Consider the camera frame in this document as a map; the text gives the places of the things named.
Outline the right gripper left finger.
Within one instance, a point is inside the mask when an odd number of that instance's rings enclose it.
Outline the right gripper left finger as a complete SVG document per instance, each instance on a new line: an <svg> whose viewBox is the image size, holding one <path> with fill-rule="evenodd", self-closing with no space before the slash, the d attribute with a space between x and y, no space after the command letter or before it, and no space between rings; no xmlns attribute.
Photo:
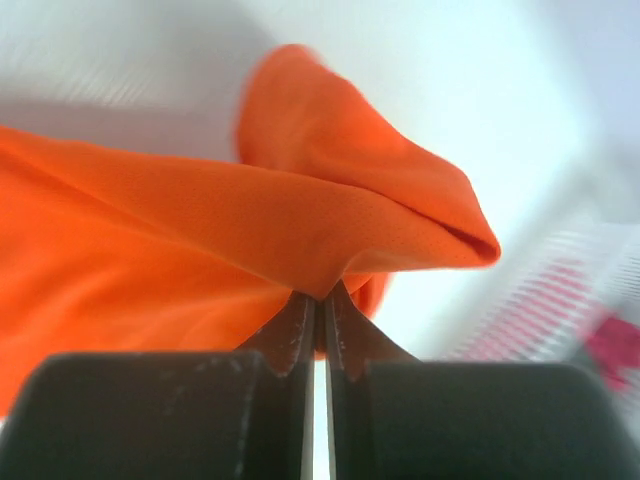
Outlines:
<svg viewBox="0 0 640 480"><path fill-rule="evenodd" d="M231 352L59 354L1 433L5 479L309 479L313 299Z"/></svg>

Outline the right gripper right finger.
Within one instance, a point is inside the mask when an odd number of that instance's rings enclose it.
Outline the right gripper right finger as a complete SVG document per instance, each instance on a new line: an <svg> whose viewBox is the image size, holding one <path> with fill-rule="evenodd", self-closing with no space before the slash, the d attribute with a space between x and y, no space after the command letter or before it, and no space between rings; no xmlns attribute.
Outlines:
<svg viewBox="0 0 640 480"><path fill-rule="evenodd" d="M343 285L324 302L335 479L635 479L639 452L570 363L423 362Z"/></svg>

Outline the orange t shirt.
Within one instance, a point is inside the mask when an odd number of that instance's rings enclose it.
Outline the orange t shirt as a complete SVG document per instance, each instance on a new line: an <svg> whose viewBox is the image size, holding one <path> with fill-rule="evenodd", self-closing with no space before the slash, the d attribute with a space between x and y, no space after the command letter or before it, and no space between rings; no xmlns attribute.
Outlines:
<svg viewBox="0 0 640 480"><path fill-rule="evenodd" d="M501 248L467 176L304 47L248 85L223 163L1 131L1 409L62 352L231 350L294 291L365 314L393 272Z"/></svg>

